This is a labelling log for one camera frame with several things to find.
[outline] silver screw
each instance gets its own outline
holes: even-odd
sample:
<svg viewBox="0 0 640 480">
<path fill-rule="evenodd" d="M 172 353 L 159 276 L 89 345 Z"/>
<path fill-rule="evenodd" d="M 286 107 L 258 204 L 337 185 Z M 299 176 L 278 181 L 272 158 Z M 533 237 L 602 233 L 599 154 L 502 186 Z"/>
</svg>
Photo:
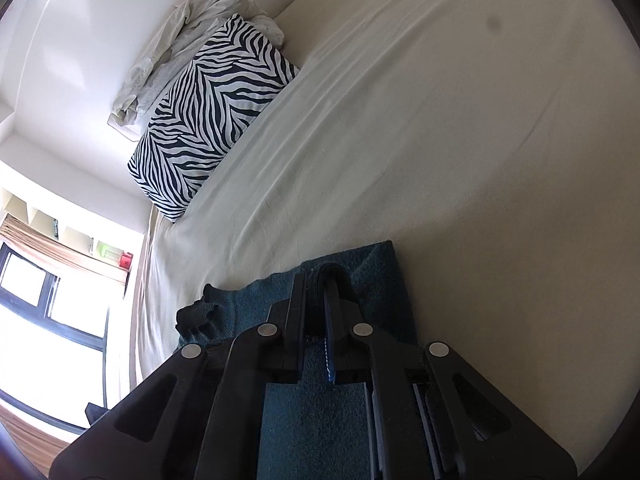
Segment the silver screw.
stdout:
<svg viewBox="0 0 640 480">
<path fill-rule="evenodd" d="M 275 326 L 273 323 L 263 323 L 258 327 L 258 334 L 260 334 L 263 337 L 269 337 L 271 335 L 275 335 L 277 331 L 278 331 L 278 327 Z"/>
<path fill-rule="evenodd" d="M 200 348 L 200 345 L 194 345 L 194 344 L 183 346 L 182 350 L 180 350 L 182 357 L 186 357 L 187 359 L 193 359 L 194 357 L 198 357 L 201 352 L 202 352 L 202 348 Z"/>
<path fill-rule="evenodd" d="M 449 353 L 449 347 L 444 343 L 436 342 L 429 345 L 429 352 L 436 357 L 444 357 Z"/>
<path fill-rule="evenodd" d="M 373 334 L 373 327 L 369 323 L 358 323 L 357 325 L 353 325 L 353 333 L 365 337 Z"/>
</svg>

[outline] dark window frame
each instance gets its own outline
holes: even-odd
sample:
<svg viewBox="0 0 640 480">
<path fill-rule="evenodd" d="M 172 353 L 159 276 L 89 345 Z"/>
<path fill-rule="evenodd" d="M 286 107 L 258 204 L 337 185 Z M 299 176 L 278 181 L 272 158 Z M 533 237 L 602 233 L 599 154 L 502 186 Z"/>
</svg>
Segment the dark window frame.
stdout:
<svg viewBox="0 0 640 480">
<path fill-rule="evenodd" d="M 56 299 L 56 291 L 58 289 L 58 283 L 60 282 L 60 278 L 47 272 L 45 269 L 39 267 L 34 264 L 28 258 L 25 258 L 21 254 L 18 254 L 14 250 L 12 250 L 7 244 L 3 243 L 0 247 L 0 282 L 2 281 L 2 277 L 4 276 L 4 271 L 6 269 L 6 264 L 9 261 L 11 256 L 16 256 L 21 260 L 28 262 L 34 267 L 42 270 L 46 275 L 44 282 L 42 283 L 42 290 L 40 291 L 40 297 L 38 299 L 38 305 L 34 306 L 27 301 L 24 301 L 22 298 L 19 298 L 15 294 L 10 293 L 5 288 L 2 288 L 0 285 L 0 306 L 4 306 L 5 308 L 11 310 L 14 314 L 17 314 L 21 318 L 40 326 L 49 332 L 52 332 L 60 337 L 68 339 L 74 343 L 81 344 L 82 346 L 86 346 L 88 348 L 92 348 L 94 350 L 102 352 L 102 403 L 103 406 L 107 405 L 107 395 L 106 395 L 106 348 L 107 348 L 107 326 L 109 323 L 109 312 L 107 311 L 107 316 L 104 323 L 104 336 L 96 336 L 93 334 L 89 334 L 77 328 L 71 327 L 69 325 L 60 323 L 59 321 L 55 321 L 50 318 L 51 309 L 53 307 L 54 301 Z M 71 424 L 70 422 L 65 422 L 64 420 L 60 420 L 51 415 L 47 415 L 47 413 L 43 413 L 31 406 L 28 406 L 24 402 L 10 394 L 4 392 L 0 389 L 0 399 L 4 400 L 4 402 L 9 403 L 14 408 L 17 408 L 28 415 L 34 416 L 39 420 L 46 422 L 56 428 L 60 428 L 61 430 L 69 431 L 71 433 L 80 434 L 85 431 L 85 428 L 80 426 L 76 426 L 75 424 Z"/>
</svg>

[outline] bed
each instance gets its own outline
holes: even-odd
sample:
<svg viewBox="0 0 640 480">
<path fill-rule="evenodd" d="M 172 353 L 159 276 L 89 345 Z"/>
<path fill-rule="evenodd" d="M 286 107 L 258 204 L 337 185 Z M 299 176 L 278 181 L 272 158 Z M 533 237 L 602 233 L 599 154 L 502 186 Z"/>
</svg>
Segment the bed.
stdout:
<svg viewBox="0 0 640 480">
<path fill-rule="evenodd" d="M 585 469 L 640 387 L 640 51 L 612 0 L 293 0 L 297 77 L 175 223 L 152 213 L 138 380 L 175 313 L 391 239 L 444 340 Z"/>
</svg>

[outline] zebra print pillow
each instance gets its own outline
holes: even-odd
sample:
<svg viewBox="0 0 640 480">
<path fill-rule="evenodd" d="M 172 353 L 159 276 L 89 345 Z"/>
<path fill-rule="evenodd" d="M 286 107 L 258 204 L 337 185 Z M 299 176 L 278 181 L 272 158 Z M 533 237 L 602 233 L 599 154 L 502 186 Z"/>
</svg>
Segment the zebra print pillow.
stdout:
<svg viewBox="0 0 640 480">
<path fill-rule="evenodd" d="M 239 14 L 187 65 L 154 111 L 130 174 L 175 222 L 242 133 L 298 69 Z"/>
</svg>

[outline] orange curtain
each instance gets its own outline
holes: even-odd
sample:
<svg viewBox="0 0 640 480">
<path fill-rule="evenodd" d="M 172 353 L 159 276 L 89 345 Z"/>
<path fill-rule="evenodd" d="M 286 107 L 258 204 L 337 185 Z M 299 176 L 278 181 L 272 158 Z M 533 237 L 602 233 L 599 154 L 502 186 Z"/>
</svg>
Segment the orange curtain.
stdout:
<svg viewBox="0 0 640 480">
<path fill-rule="evenodd" d="M 0 422 L 9 432 L 22 454 L 44 476 L 49 475 L 49 468 L 51 468 L 53 459 L 69 445 L 64 440 L 34 428 L 1 404 Z"/>
<path fill-rule="evenodd" d="M 11 215 L 7 215 L 0 225 L 0 238 L 18 254 L 58 276 L 71 268 L 104 276 L 123 285 L 126 282 L 126 270 L 79 253 Z"/>
</svg>

